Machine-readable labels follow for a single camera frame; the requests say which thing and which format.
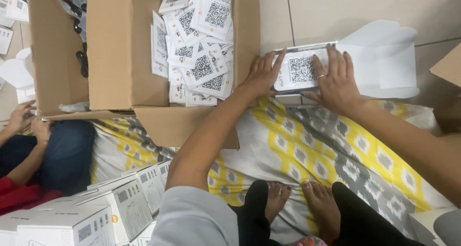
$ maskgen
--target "bare foot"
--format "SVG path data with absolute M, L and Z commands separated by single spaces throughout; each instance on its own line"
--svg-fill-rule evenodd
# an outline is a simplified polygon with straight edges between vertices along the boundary
M 269 194 L 267 196 L 266 218 L 269 223 L 272 223 L 287 202 L 291 194 L 291 186 L 285 186 L 278 182 L 268 182 L 267 186 L 269 187 Z
M 316 182 L 305 182 L 301 188 L 319 227 L 320 238 L 331 246 L 339 237 L 341 227 L 341 214 L 331 193 L 331 187 Z

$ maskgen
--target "black pants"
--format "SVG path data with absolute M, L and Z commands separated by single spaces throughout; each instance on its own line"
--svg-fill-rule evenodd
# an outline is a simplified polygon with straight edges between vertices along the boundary
M 344 184 L 335 182 L 331 188 L 341 213 L 341 232 L 334 246 L 416 246 Z M 271 228 L 265 216 L 268 187 L 264 180 L 251 184 L 245 204 L 230 206 L 237 214 L 240 246 L 279 246 L 269 239 Z

